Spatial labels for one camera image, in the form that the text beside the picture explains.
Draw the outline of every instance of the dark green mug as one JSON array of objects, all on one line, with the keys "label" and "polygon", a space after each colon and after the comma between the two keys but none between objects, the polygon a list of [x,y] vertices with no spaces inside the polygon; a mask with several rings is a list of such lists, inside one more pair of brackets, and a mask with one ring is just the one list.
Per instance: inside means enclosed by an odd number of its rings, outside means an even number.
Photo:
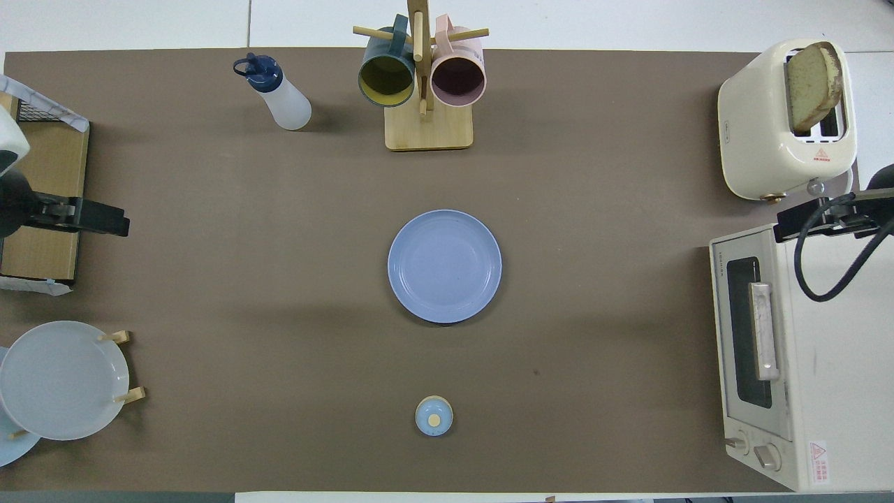
[{"label": "dark green mug", "polygon": [[413,47],[407,44],[407,16],[398,14],[394,26],[382,28],[394,34],[391,40],[370,37],[357,81],[360,92],[380,107],[396,107],[413,94]]}]

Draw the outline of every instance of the brown table mat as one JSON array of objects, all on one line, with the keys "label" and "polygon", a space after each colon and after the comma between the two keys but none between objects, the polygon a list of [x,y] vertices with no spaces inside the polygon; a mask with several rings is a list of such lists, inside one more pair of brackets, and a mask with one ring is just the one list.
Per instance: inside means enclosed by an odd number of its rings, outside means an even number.
[{"label": "brown table mat", "polygon": [[[0,344],[50,320],[127,328],[148,398],[42,440],[8,490],[781,490],[727,457],[711,238],[784,205],[722,179],[716,93],[754,55],[488,50],[475,144],[391,153],[356,48],[254,49],[310,98],[279,129],[239,49],[7,55],[92,121],[78,284],[0,292]],[[480,218],[503,278],[451,327],[408,314],[385,260],[430,209]],[[413,424],[424,396],[456,413]]]}]

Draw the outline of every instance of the wooden peg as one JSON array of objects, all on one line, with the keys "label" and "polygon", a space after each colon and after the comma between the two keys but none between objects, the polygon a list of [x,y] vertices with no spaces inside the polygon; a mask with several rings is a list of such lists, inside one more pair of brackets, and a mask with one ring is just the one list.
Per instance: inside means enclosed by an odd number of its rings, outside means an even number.
[{"label": "wooden peg", "polygon": [[[413,13],[413,33],[422,33],[424,17],[420,11]],[[422,37],[416,37],[413,41],[413,60],[417,63],[422,61],[422,44],[424,40]]]},{"label": "wooden peg", "polygon": [[[381,31],[381,30],[373,30],[372,28],[364,28],[362,26],[355,26],[353,29],[354,35],[363,35],[364,37],[372,37],[372,38],[381,38],[382,40],[391,40],[394,38],[394,34],[390,31]],[[480,38],[480,37],[488,37],[490,36],[491,31],[488,28],[482,28],[480,30],[469,30],[469,31],[461,31],[459,33],[451,33],[447,36],[447,39],[450,42],[456,42],[458,40],[468,40],[470,38]],[[416,54],[421,54],[416,50],[416,39],[413,38],[412,35],[407,35],[407,43],[413,44],[413,59],[416,61],[422,61],[421,59],[416,59]],[[429,45],[433,46],[437,44],[434,40],[434,37],[429,38]]]},{"label": "wooden peg", "polygon": [[[428,18],[428,0],[407,0],[407,10],[412,14],[412,18],[417,18],[417,13],[422,14],[421,29],[416,32],[416,23],[413,26],[413,38],[421,38],[430,40],[431,34],[429,30]],[[428,79],[432,71],[432,46],[430,44],[422,44],[422,59],[416,63],[416,85],[419,87],[419,97],[426,102],[426,110],[434,110],[434,94],[428,88]]]},{"label": "wooden peg", "polygon": [[97,341],[112,341],[116,344],[124,344],[129,340],[131,340],[131,333],[129,330],[118,330],[113,334],[103,334],[97,337]]},{"label": "wooden peg", "polygon": [[[469,31],[461,31],[459,33],[451,33],[447,36],[447,39],[450,42],[457,42],[459,40],[469,40],[470,38],[481,38],[487,37],[491,34],[491,31],[488,28],[482,28],[480,30],[469,30]],[[432,37],[432,45],[437,44],[437,41]]]},{"label": "wooden peg", "polygon": [[[394,34],[390,31],[373,30],[372,28],[364,28],[362,26],[354,27],[354,35],[363,35],[364,37],[381,38],[382,40],[391,40]],[[407,35],[407,44],[413,43],[413,37]]]},{"label": "wooden peg", "polygon": [[116,396],[114,398],[115,402],[124,402],[125,404],[129,404],[135,400],[139,400],[141,398],[146,397],[146,390],[140,386],[138,388],[132,388],[130,391],[121,396]]},{"label": "wooden peg", "polygon": [[28,432],[25,430],[18,430],[18,431],[14,431],[13,433],[10,433],[9,435],[6,435],[6,439],[7,440],[15,440],[15,439],[22,437],[24,435],[27,435],[27,434],[28,434]]}]

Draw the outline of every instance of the wooden mug stand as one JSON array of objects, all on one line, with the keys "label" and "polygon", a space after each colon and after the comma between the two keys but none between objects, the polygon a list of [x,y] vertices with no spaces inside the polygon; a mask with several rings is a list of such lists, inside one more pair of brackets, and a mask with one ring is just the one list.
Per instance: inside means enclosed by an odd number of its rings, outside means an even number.
[{"label": "wooden mug stand", "polygon": [[[118,330],[113,334],[103,334],[97,337],[97,341],[112,341],[118,345],[124,344],[131,340],[131,333],[129,330]],[[141,398],[146,397],[146,390],[142,387],[131,388],[127,393],[116,396],[112,401],[113,402],[124,402],[125,404],[129,404],[130,402],[134,402],[136,400],[140,400]]]},{"label": "wooden mug stand", "polygon": [[[472,106],[448,107],[434,99],[431,86],[432,45],[428,24],[428,0],[407,0],[411,36],[416,61],[416,87],[402,105],[387,107],[385,147],[392,151],[467,149],[472,145]],[[354,33],[390,40],[387,31],[354,27]],[[487,28],[450,35],[450,40],[486,37]]]}]

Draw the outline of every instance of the plastic bottle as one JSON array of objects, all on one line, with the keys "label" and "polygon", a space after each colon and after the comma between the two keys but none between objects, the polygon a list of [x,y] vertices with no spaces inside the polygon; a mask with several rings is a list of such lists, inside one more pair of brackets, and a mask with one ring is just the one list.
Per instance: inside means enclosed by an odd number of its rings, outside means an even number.
[{"label": "plastic bottle", "polygon": [[[237,68],[245,64],[245,69]],[[301,129],[310,120],[310,102],[285,78],[279,64],[268,55],[248,53],[232,64],[234,72],[245,77],[251,87],[264,99],[274,120],[288,130]]]}]

